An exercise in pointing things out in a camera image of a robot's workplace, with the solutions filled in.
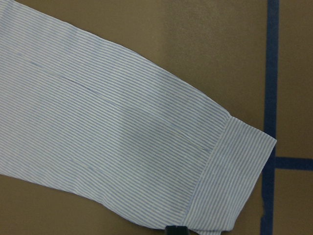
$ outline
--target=brown surface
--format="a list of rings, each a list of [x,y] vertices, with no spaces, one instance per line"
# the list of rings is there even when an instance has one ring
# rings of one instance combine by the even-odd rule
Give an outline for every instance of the brown surface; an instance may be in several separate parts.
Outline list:
[[[313,233],[313,171],[276,170],[273,235]]]
[[[259,129],[263,128],[266,1],[19,0],[18,2],[140,53],[206,93],[227,108],[233,116]],[[308,42],[312,39],[313,30],[309,29],[310,23],[305,21],[309,18],[312,22],[312,17],[307,10],[309,8],[300,6],[301,4],[293,4],[291,0],[281,1],[282,61],[279,70],[278,109],[278,153],[281,156],[303,157],[312,152],[310,151],[312,146],[308,144],[312,138],[307,138],[307,142],[306,140],[304,143],[301,142],[304,135],[312,136],[312,132],[305,129],[311,124],[312,102],[307,100],[303,106],[299,105],[305,101],[302,98],[303,94],[312,98],[309,89],[312,75],[309,65],[312,62],[310,57],[312,53]],[[290,15],[292,8],[299,9],[295,10],[297,14],[300,14],[301,10],[307,11],[306,19]],[[311,34],[305,35],[305,30],[299,29],[302,34],[297,38],[294,31],[298,25],[292,24],[296,20],[303,21],[307,27],[306,31]],[[301,52],[291,47],[294,41],[297,42],[296,47],[300,48]],[[300,59],[303,54],[306,55],[307,61],[304,58]],[[307,89],[303,92],[298,90],[300,87]],[[286,185],[290,179],[288,174],[278,174],[277,177],[278,183],[285,182],[285,186],[288,187]],[[151,230],[128,222],[102,205],[74,194],[5,176],[0,176],[0,186],[2,189],[0,234],[164,234],[164,231]],[[278,187],[275,190],[275,199],[281,200],[282,203],[290,196]],[[305,196],[310,195],[305,189],[303,193]],[[275,205],[276,235],[284,234],[280,233],[282,230],[279,229],[288,222],[283,220],[284,212],[281,212],[281,208],[284,207],[286,204]],[[259,234],[262,213],[261,179],[259,179],[237,219],[234,230],[223,234]]]
[[[313,158],[313,2],[280,2],[276,154]]]

